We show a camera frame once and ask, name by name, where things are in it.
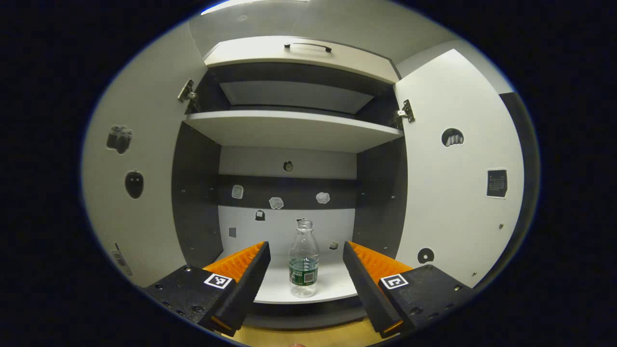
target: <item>drawer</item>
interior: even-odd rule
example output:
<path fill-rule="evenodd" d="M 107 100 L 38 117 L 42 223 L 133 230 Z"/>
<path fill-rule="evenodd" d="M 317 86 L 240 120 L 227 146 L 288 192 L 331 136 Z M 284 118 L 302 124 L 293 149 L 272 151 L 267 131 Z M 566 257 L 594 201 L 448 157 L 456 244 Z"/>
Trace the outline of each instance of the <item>drawer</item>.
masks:
<path fill-rule="evenodd" d="M 310 64 L 357 73 L 389 84 L 400 80 L 398 71 L 388 58 L 343 44 L 291 36 L 256 36 L 222 41 L 206 55 L 204 62 L 208 67 L 250 62 Z"/>

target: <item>plastic water bottle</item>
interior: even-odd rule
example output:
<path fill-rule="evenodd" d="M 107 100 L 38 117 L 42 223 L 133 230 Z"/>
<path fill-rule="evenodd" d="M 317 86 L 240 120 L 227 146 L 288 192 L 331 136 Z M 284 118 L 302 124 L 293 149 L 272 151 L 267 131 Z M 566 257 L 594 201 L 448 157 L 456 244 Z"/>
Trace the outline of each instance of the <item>plastic water bottle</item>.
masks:
<path fill-rule="evenodd" d="M 313 222 L 305 219 L 297 222 L 298 234 L 289 250 L 289 287 L 293 296 L 308 298 L 317 289 L 319 246 L 313 236 Z"/>

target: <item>upper shelf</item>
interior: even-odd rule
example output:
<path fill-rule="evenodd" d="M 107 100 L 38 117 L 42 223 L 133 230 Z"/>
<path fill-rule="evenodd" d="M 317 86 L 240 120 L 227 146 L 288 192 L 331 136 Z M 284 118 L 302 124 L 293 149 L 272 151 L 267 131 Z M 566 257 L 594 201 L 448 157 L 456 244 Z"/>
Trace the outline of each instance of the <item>upper shelf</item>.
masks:
<path fill-rule="evenodd" d="M 251 62 L 291 62 L 345 70 L 390 85 L 400 80 L 388 58 L 340 43 L 293 36 L 256 36 L 218 43 L 204 59 L 208 68 Z"/>
<path fill-rule="evenodd" d="M 360 120 L 288 111 L 204 112 L 185 122 L 221 146 L 359 153 L 404 135 Z"/>

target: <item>wooden floor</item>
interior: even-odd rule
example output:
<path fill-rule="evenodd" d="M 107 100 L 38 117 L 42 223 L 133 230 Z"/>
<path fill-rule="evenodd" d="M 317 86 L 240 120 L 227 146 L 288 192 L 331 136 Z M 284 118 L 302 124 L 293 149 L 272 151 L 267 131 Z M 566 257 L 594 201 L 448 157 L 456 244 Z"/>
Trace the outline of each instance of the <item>wooden floor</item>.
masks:
<path fill-rule="evenodd" d="M 293 343 L 306 347 L 358 347 L 387 340 L 373 330 L 367 317 L 361 322 L 315 330 L 270 330 L 243 325 L 234 337 L 223 336 L 253 347 L 288 347 Z"/>

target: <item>black sticker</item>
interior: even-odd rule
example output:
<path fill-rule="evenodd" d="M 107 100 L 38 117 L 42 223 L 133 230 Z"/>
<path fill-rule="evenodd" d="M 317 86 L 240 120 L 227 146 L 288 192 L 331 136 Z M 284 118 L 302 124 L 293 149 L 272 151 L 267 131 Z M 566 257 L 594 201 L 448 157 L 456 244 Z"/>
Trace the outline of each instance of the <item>black sticker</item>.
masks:
<path fill-rule="evenodd" d="M 505 198 L 508 191 L 508 175 L 506 170 L 489 170 L 486 184 L 486 196 Z"/>
<path fill-rule="evenodd" d="M 424 264 L 425 262 L 435 260 L 435 254 L 430 248 L 423 248 L 418 252 L 418 262 Z"/>
<path fill-rule="evenodd" d="M 463 133 L 459 129 L 449 128 L 441 135 L 441 143 L 446 147 L 463 144 L 464 140 Z"/>
<path fill-rule="evenodd" d="M 131 171 L 124 179 L 124 186 L 128 195 L 133 199 L 137 199 L 144 191 L 144 177 L 140 172 Z"/>
<path fill-rule="evenodd" d="M 262 210 L 255 212 L 255 220 L 266 220 L 266 213 Z"/>
<path fill-rule="evenodd" d="M 293 169 L 294 169 L 294 164 L 292 164 L 291 161 L 286 161 L 283 163 L 283 170 L 290 172 Z"/>
<path fill-rule="evenodd" d="M 131 129 L 124 125 L 113 125 L 107 135 L 106 146 L 115 149 L 119 154 L 123 154 L 127 151 L 132 138 L 133 131 Z"/>

